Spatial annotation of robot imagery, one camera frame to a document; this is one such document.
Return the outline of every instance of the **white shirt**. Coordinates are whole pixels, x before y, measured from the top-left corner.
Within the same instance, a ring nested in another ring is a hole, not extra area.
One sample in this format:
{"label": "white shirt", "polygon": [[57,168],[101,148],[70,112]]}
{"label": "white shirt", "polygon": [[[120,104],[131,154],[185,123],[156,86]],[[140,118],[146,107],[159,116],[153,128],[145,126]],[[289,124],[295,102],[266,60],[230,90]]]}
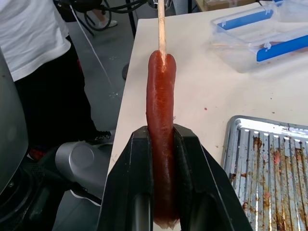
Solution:
{"label": "white shirt", "polygon": [[52,0],[0,0],[0,47],[14,81],[65,54],[67,36]]}

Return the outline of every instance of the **black pants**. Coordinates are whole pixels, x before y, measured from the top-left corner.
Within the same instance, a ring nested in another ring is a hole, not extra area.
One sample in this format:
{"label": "black pants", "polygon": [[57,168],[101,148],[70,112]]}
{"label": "black pants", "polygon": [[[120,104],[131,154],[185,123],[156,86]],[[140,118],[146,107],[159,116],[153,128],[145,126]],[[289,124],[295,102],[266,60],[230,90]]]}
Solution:
{"label": "black pants", "polygon": [[75,47],[15,82],[30,145],[56,146],[97,135]]}

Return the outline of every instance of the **clear plastic box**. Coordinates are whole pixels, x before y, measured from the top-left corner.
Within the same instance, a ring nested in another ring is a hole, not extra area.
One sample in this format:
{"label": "clear plastic box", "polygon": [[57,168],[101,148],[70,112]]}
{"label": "clear plastic box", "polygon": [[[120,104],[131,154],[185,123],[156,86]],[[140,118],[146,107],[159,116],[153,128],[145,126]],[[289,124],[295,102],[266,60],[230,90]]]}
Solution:
{"label": "clear plastic box", "polygon": [[284,22],[286,6],[308,15],[307,6],[284,1],[212,20],[213,50],[238,72],[307,55],[308,23]]}

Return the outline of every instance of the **gray floor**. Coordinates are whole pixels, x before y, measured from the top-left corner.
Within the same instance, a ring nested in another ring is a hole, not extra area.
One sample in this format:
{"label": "gray floor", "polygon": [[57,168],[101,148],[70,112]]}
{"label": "gray floor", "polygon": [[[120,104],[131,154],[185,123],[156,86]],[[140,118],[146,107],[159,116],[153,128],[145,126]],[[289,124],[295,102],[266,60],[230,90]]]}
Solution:
{"label": "gray floor", "polygon": [[[125,4],[123,0],[110,1],[111,6],[123,4]],[[166,13],[166,15],[173,14],[173,9]],[[148,5],[143,5],[134,16],[137,23],[138,18],[157,17],[157,11]],[[128,15],[113,14],[112,19],[118,21],[118,26],[103,32],[94,32],[94,37],[86,32],[110,82],[78,24],[67,24],[85,75],[85,91],[92,107],[92,119],[98,130],[116,128],[125,85],[122,68],[129,63],[133,47]],[[105,151],[110,153],[111,147],[107,147]],[[70,192],[66,192],[59,206],[53,231],[94,231],[99,211],[100,208],[88,200],[77,199]]]}

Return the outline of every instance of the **white cord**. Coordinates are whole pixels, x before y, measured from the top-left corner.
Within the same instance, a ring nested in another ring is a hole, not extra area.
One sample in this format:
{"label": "white cord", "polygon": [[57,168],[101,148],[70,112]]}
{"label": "white cord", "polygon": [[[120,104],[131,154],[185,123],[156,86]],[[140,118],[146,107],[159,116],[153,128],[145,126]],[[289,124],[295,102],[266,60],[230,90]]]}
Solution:
{"label": "white cord", "polygon": [[76,21],[77,21],[79,27],[80,27],[82,33],[84,34],[84,36],[86,37],[86,39],[87,39],[89,45],[91,46],[92,51],[93,51],[93,53],[94,53],[96,59],[98,60],[98,62],[100,63],[100,66],[102,67],[103,71],[105,72],[105,75],[106,75],[106,77],[107,77],[107,80],[108,80],[108,82],[109,82],[109,85],[110,85],[110,87],[111,87],[112,90],[113,90],[113,85],[112,85],[112,83],[111,83],[111,81],[110,81],[110,78],[109,78],[107,72],[106,72],[106,69],[104,68],[102,62],[100,61],[99,57],[97,56],[97,54],[96,54],[96,52],[95,52],[95,50],[94,50],[94,48],[93,48],[93,46],[92,46],[92,43],[90,42],[88,36],[86,35],[86,33],[85,33],[85,31],[83,30],[83,28],[82,28],[80,22],[78,21],[78,18],[77,18],[76,14],[75,14],[75,11],[73,10],[72,5],[69,5],[69,7],[71,8],[71,11],[72,11],[72,13],[73,13],[73,15],[74,15],[74,17],[75,17],[75,19],[76,19]]}

